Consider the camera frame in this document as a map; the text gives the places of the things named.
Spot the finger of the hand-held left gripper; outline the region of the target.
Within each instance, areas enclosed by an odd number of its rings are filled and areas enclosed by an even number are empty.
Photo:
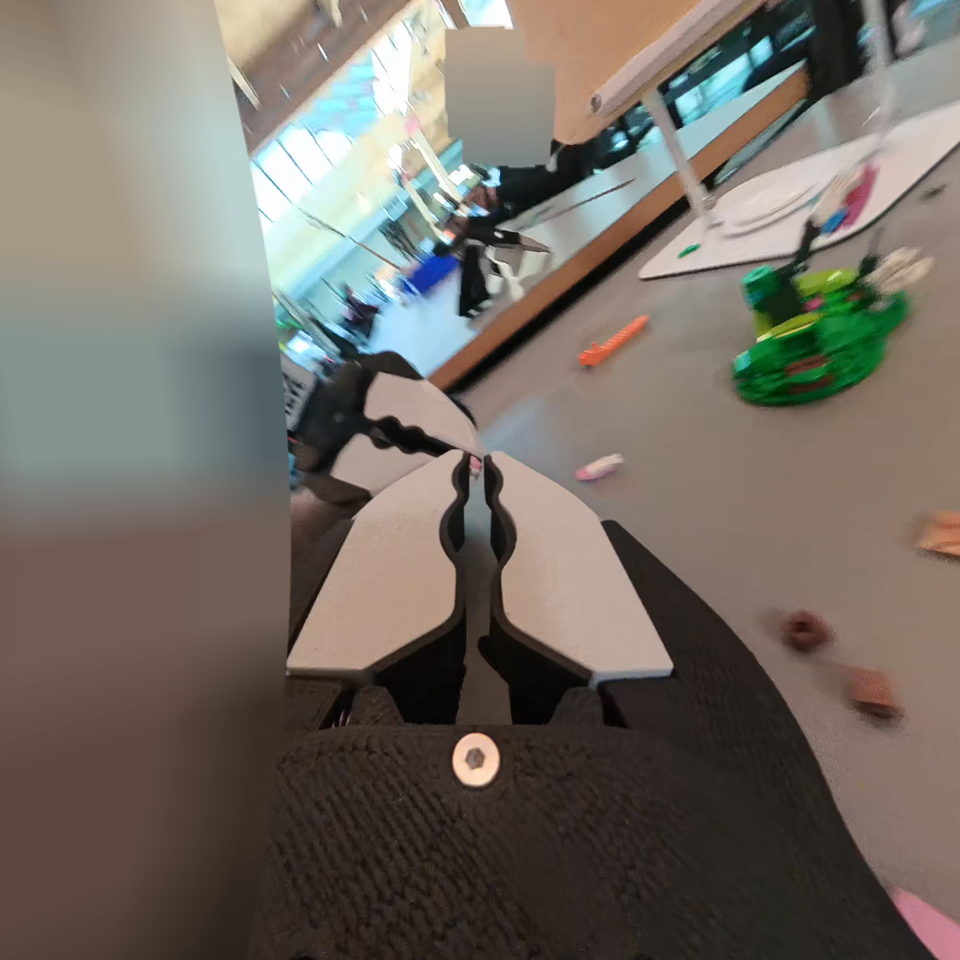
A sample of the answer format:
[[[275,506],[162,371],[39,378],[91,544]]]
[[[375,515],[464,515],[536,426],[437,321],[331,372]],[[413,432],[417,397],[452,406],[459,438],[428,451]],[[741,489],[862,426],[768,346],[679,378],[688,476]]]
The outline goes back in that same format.
[[[330,498],[375,498],[446,454],[447,451],[405,452],[393,445],[378,446],[370,437],[352,437],[329,467],[328,495]]]
[[[485,455],[468,413],[424,378],[375,373],[366,390],[363,413],[375,430],[405,450]]]

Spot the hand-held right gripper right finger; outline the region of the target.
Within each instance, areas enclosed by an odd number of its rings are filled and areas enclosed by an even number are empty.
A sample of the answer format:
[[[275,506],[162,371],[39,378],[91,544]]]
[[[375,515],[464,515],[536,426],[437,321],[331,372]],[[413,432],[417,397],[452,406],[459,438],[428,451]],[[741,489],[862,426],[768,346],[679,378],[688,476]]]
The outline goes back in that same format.
[[[591,688],[660,679],[674,663],[599,516],[512,456],[486,457],[503,534],[497,614],[506,632]]]

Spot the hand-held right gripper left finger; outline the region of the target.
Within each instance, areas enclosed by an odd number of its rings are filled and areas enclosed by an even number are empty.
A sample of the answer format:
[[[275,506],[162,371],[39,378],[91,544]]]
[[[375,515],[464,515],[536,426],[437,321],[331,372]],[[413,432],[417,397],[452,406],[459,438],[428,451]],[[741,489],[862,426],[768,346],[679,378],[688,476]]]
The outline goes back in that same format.
[[[458,553],[471,483],[472,455],[454,449],[354,516],[287,656],[289,676],[393,683],[462,662]]]

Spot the brown lego brick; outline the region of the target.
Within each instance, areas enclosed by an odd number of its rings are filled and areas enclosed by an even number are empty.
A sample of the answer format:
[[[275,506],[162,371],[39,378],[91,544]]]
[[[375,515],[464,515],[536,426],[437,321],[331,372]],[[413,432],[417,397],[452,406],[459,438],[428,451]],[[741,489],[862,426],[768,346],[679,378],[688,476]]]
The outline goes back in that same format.
[[[834,630],[822,616],[805,609],[789,612],[780,624],[781,639],[800,654],[813,654],[834,643]]]
[[[904,709],[888,674],[853,665],[844,666],[843,674],[844,700],[856,713],[881,724],[902,719]]]

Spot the green lego build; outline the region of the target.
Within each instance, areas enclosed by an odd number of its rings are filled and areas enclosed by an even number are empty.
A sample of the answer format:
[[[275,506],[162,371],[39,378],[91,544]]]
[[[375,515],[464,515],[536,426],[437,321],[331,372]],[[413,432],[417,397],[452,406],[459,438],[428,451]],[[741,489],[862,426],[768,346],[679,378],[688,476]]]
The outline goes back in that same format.
[[[934,258],[905,246],[881,256],[878,231],[854,268],[810,269],[815,242],[855,222],[878,174],[875,162],[835,174],[806,217],[792,257],[742,277],[756,330],[753,345],[731,363],[731,383],[743,402],[819,402],[856,386],[882,363],[890,335],[911,313],[909,291],[928,276]]]

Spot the orange lego brick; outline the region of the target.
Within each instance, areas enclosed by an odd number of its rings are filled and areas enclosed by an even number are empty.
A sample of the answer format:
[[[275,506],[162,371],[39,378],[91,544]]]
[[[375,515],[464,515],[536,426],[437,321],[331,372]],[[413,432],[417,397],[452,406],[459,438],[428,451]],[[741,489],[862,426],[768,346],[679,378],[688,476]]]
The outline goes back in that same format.
[[[942,557],[959,559],[959,511],[936,510],[924,520],[918,549]]]

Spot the pile of pink lego bricks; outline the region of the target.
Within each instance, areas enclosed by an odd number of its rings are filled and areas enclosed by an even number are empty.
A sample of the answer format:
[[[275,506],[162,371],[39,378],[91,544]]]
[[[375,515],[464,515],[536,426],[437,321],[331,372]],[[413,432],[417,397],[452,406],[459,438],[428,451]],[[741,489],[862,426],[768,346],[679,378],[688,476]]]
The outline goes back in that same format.
[[[894,887],[891,900],[909,928],[937,959],[959,959],[959,923],[915,894]]]

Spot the white table wooden edge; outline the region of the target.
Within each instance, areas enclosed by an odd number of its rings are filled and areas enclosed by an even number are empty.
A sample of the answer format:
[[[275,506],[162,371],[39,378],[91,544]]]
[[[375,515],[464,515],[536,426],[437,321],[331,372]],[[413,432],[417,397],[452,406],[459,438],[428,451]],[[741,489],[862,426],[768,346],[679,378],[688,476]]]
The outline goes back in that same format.
[[[801,61],[684,127],[678,141],[695,176],[703,181],[714,174],[797,108],[809,87]],[[411,359],[426,378],[452,388],[686,198],[663,138],[655,129],[653,135],[634,154],[510,223],[550,252],[523,254],[521,298],[500,295],[471,321],[443,308],[438,318],[446,328]]]

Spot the orange brick separator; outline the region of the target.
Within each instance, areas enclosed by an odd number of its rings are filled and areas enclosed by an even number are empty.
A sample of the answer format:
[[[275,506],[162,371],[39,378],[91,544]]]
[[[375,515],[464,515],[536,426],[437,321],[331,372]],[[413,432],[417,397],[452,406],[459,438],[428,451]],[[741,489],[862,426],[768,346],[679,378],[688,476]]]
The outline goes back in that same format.
[[[583,369],[593,369],[606,362],[639,337],[650,322],[649,315],[634,318],[604,342],[592,342],[578,357]]]

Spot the light wooden panel white edge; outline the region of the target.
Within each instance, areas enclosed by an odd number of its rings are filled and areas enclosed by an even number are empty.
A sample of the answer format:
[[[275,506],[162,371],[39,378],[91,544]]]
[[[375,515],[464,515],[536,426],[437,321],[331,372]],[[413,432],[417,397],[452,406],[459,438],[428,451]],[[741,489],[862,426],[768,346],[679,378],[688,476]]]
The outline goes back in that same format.
[[[587,142],[763,1],[508,1],[526,58],[555,71],[554,138]]]

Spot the white stand with round base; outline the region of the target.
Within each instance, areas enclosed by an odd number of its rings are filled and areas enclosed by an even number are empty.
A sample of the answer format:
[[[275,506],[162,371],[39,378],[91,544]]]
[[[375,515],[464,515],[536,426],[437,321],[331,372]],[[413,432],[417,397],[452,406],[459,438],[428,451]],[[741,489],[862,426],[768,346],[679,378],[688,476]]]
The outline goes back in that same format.
[[[662,134],[691,210],[709,231],[719,230],[726,237],[737,237],[764,230],[814,202],[824,189],[821,176],[777,172],[771,183],[751,188],[745,198],[729,201],[718,211],[718,200],[695,174],[659,90],[653,87],[646,91],[642,104]]]

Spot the white mat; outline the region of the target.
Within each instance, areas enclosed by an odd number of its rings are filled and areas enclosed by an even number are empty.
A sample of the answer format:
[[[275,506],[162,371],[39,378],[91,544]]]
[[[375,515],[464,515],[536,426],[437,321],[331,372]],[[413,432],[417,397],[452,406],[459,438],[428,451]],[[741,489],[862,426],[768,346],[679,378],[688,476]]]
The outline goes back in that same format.
[[[728,202],[745,198],[754,187],[771,184],[778,172],[821,177],[823,189],[807,206],[764,229],[742,236],[724,236],[719,229],[708,230],[695,219],[640,268],[638,279],[653,282],[790,258],[800,246],[805,222],[827,195],[832,181],[858,170],[870,173],[871,176],[861,179],[861,186],[867,189],[858,193],[852,213],[834,230],[818,236],[812,250],[818,252],[836,246],[882,220],[900,199],[958,148],[958,142],[959,107],[954,102],[901,121],[883,136],[867,134],[758,174],[722,195],[717,210],[724,210]],[[678,259],[680,250],[695,243],[702,245],[698,251]]]

